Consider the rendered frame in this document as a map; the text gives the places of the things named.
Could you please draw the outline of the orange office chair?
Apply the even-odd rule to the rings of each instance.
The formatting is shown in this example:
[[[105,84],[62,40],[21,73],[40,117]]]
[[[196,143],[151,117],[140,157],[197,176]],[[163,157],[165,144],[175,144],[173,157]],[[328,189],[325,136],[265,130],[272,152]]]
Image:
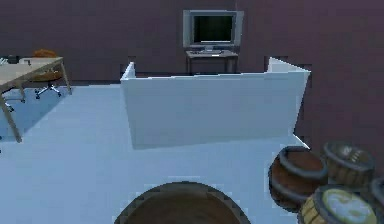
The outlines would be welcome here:
[[[33,53],[34,57],[38,58],[55,58],[57,54],[52,51],[52,50],[47,50],[47,49],[39,49],[36,50]],[[58,96],[61,96],[61,92],[57,89],[57,87],[54,85],[55,81],[58,81],[63,77],[62,71],[58,66],[55,66],[53,68],[50,68],[43,73],[37,75],[34,79],[33,82],[38,83],[38,82],[46,82],[47,85],[43,88],[38,88],[35,89],[35,97],[37,99],[40,98],[40,96],[47,92],[48,90],[54,91]]]

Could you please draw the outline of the white sofa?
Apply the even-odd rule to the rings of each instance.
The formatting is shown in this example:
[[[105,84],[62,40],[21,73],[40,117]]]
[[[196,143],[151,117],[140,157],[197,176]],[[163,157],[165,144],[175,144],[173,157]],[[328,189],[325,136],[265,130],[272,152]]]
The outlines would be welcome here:
[[[311,72],[271,57],[265,72],[120,78],[135,149],[294,133]]]

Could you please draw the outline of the dark brown television stand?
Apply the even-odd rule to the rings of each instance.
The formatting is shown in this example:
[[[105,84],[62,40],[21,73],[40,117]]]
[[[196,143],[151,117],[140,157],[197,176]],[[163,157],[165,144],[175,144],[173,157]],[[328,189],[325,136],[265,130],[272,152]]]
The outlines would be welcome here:
[[[230,50],[212,50],[212,51],[186,51],[185,70],[187,74],[193,74],[192,61],[197,59],[223,59],[225,73],[238,72],[239,54]]]

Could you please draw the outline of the grey television set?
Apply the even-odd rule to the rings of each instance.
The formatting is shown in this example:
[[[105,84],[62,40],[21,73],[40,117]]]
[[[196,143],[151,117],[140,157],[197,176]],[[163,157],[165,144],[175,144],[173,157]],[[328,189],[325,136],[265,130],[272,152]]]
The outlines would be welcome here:
[[[243,11],[184,10],[182,46],[189,48],[222,49],[241,45]]]

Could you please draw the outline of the round brown wooden table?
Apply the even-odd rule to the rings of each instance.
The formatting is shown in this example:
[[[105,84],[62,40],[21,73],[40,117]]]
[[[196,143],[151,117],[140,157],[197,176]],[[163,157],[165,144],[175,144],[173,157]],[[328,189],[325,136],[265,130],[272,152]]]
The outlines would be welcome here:
[[[207,184],[179,181],[136,196],[114,224],[251,224],[240,206]]]

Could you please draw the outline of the dark brown wooden barrel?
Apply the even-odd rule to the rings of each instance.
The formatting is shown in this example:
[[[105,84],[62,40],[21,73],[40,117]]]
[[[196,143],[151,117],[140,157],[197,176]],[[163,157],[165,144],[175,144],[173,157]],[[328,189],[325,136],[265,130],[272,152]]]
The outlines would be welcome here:
[[[327,183],[326,161],[302,146],[284,147],[268,170],[273,201],[292,213],[297,213],[305,200]]]

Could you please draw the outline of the light brown wooden barrel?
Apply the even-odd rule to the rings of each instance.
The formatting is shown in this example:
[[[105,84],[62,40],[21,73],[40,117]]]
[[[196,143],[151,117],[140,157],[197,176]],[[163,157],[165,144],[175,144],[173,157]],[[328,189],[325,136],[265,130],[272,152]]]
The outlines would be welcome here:
[[[321,151],[328,169],[328,183],[361,191],[372,181],[375,160],[371,153],[342,141],[326,142]]]

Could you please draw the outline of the yellow wooden barrel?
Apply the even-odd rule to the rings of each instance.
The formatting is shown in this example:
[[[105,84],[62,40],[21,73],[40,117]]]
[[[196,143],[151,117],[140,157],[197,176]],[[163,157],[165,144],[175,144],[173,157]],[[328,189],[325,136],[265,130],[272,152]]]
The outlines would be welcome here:
[[[340,185],[321,186],[306,199],[298,224],[384,224],[375,208],[357,193]]]

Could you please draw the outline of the beige wooden desk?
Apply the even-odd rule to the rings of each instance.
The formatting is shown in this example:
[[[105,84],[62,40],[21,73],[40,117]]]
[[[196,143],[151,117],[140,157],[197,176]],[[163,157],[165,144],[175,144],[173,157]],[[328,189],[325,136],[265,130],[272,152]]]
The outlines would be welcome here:
[[[22,58],[17,64],[1,64],[0,65],[0,108],[2,109],[5,118],[16,141],[20,143],[22,137],[14,122],[11,112],[6,106],[6,99],[2,96],[2,92],[8,88],[17,87],[22,95],[21,100],[25,99],[24,89],[22,84],[29,81],[36,75],[47,71],[59,65],[63,72],[63,78],[66,83],[67,91],[72,94],[71,85],[64,66],[63,57],[55,58]]]

